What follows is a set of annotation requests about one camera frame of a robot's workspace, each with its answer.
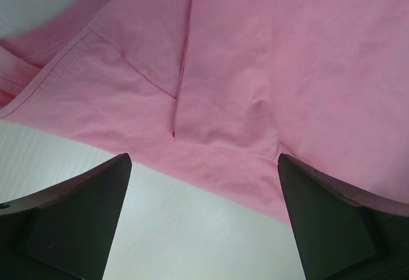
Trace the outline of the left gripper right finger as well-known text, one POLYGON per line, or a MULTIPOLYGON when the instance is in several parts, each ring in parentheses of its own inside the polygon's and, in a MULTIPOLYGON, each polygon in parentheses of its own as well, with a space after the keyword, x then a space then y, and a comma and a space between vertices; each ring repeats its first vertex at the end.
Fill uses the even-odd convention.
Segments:
POLYGON ((278 172, 306 279, 408 279, 408 204, 288 154, 278 172))

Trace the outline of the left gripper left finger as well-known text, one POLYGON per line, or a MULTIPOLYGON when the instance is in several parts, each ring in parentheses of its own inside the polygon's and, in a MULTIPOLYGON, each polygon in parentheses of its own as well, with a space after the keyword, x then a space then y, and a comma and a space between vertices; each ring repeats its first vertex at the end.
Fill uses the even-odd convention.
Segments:
POLYGON ((1 203, 1 279, 102 279, 131 168, 124 153, 1 203))

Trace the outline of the pink t shirt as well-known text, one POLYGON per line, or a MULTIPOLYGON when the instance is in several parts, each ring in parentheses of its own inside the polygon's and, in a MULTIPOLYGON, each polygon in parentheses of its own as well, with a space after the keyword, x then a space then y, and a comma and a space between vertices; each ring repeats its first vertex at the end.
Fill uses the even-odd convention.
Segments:
POLYGON ((288 220, 282 153, 408 202, 408 0, 74 0, 1 39, 1 118, 288 220))

